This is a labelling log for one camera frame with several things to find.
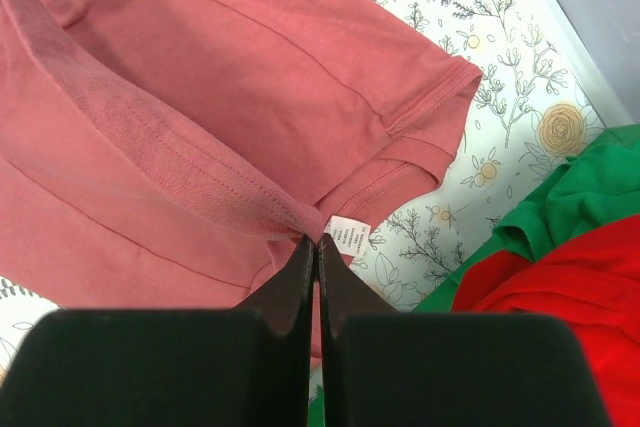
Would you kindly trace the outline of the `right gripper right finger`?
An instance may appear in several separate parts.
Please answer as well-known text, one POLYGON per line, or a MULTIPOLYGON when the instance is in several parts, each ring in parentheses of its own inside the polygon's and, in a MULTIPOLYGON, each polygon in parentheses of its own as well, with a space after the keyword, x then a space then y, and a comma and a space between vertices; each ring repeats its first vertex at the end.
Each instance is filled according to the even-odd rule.
POLYGON ((607 426, 585 355, 534 314, 401 313, 317 246, 329 426, 607 426))

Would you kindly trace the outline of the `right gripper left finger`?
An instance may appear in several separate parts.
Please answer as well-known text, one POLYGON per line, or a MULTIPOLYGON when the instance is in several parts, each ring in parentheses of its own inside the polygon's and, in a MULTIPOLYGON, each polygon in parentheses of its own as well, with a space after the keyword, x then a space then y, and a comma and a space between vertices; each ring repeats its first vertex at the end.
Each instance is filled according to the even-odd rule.
POLYGON ((228 310, 57 310, 1 387, 5 426, 303 426, 314 245, 228 310))

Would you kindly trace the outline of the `pink t shirt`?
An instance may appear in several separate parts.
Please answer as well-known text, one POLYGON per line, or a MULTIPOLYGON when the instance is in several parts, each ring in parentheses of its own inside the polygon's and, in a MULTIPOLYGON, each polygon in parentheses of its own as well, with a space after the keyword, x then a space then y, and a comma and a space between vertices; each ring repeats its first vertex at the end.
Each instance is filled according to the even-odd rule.
POLYGON ((1 0, 1 272, 234 306, 437 189, 480 80, 372 0, 1 0))

